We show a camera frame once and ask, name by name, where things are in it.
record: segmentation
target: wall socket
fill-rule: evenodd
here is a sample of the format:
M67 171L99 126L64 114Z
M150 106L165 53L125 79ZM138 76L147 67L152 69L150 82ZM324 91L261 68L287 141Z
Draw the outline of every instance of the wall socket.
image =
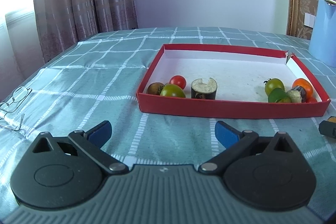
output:
M316 16L305 13L303 24L307 27L313 28Z

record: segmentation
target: blue pitcher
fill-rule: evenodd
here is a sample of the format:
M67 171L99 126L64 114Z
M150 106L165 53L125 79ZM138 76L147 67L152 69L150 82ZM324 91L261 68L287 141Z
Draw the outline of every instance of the blue pitcher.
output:
M319 0L309 53L328 66L336 67L336 1Z

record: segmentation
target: triangular hole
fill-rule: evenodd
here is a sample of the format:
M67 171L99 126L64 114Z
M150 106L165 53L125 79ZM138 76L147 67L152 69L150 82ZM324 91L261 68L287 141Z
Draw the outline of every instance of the triangular hole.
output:
M57 143L63 152L68 156L78 156L76 148L74 148L70 143Z
M289 152L292 153L293 149L287 142L285 138L279 138L277 145L274 148L275 151Z
M52 148L46 138L40 138L39 142L33 149L33 153L49 152Z

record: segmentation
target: gray plastic housing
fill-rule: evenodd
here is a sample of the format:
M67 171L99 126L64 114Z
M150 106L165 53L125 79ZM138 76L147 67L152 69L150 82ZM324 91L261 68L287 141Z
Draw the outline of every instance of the gray plastic housing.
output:
M307 207L267 212L237 200L193 165L135 165L110 176L90 200L64 210L21 205L4 224L322 224Z

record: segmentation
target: red tomato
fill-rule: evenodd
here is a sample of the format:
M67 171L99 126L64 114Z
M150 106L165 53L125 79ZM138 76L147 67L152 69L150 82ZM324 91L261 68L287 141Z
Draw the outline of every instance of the red tomato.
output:
M311 84L306 80L306 79L303 79L303 78L298 78L294 81L293 85L292 85L292 88L297 86L297 85L300 85L301 87L303 87L306 92L307 92L307 99L312 97L313 96L313 87L311 86Z
M187 81L183 76L175 75L170 79L169 84L178 85L181 89L184 89L187 85Z
M306 103L317 103L317 100L314 97L310 97L307 99Z

